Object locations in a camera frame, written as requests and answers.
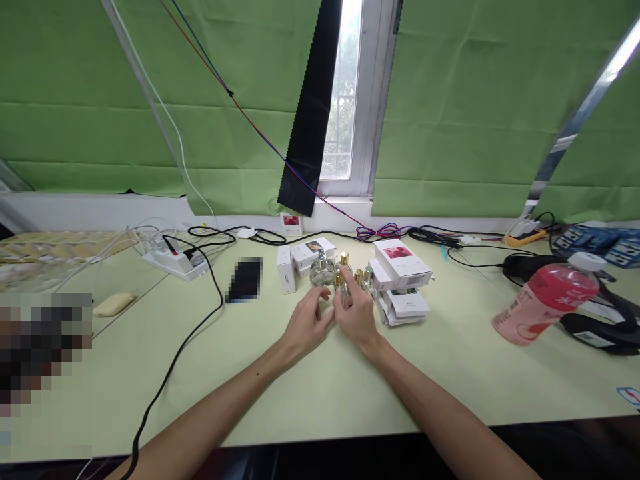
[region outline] forearm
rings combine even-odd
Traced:
[[[478,417],[396,352],[384,338],[364,347],[363,352],[391,384],[458,478],[539,478]]]
[[[140,449],[132,479],[190,479],[253,402],[293,361],[279,343],[208,394]],[[120,479],[128,458],[108,477]]]

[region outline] white wall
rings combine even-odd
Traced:
[[[372,202],[365,198],[330,197],[329,201],[360,220],[368,227],[380,228],[390,221],[398,226],[436,225],[438,227],[469,231],[504,232],[513,219],[444,219],[414,217],[372,217]],[[192,214],[186,198],[171,199],[143,195],[70,195],[46,193],[6,193],[0,196],[0,222],[7,228],[23,231],[66,230],[122,230],[138,225],[149,217],[168,220],[167,228],[186,230],[186,225],[211,224],[211,217]],[[161,227],[161,222],[154,221]],[[216,226],[221,229],[248,225],[272,231],[281,231],[279,217],[257,215],[220,216]],[[340,212],[316,199],[312,218],[303,218],[305,232],[320,230],[353,232],[357,225]]]

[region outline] green window blind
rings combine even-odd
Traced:
[[[157,0],[116,5],[180,130],[191,180],[214,212],[278,212],[282,160],[238,112],[164,8]],[[180,0],[179,6],[240,106],[286,155],[320,0]],[[193,212],[208,214],[186,188]]]
[[[37,191],[185,188],[98,0],[0,3],[0,157]]]
[[[553,172],[536,211],[558,220],[640,219],[640,58],[624,67]]]
[[[405,0],[374,215],[518,216],[631,0]]]

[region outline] smartphone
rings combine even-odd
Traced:
[[[258,298],[262,258],[241,259],[235,266],[225,303],[244,303]]]

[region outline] small white box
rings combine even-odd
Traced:
[[[389,274],[382,268],[382,265],[378,260],[369,260],[369,266],[373,269],[373,287],[376,291],[391,290],[395,288],[393,281]]]
[[[302,236],[302,218],[300,215],[292,215],[288,212],[280,212],[282,232],[286,237]]]
[[[374,243],[375,258],[390,276],[395,288],[422,287],[429,283],[431,269],[398,239]]]
[[[425,298],[415,288],[389,290],[382,292],[388,310],[393,310],[396,317],[425,317],[429,306]]]
[[[282,293],[295,292],[295,277],[293,276],[293,262],[291,260],[291,246],[283,245],[278,247],[278,258],[276,261],[278,274],[280,274],[280,285]]]
[[[326,238],[320,237],[309,240],[291,248],[295,268],[298,272],[308,269],[311,263],[318,258],[318,250],[324,249],[325,256],[331,258],[335,253],[335,246]]]
[[[385,300],[384,298],[382,298],[382,296],[380,296],[378,300],[375,301],[375,304],[378,308],[378,314],[380,314],[380,320],[384,325],[388,325],[390,327],[395,327],[396,325],[404,325],[405,323],[416,323],[425,319],[424,315],[418,317],[399,318],[393,308],[387,308]]]
[[[298,274],[300,278],[307,278],[311,274],[311,266],[304,268],[302,270],[298,270],[298,264],[295,264],[295,272]]]

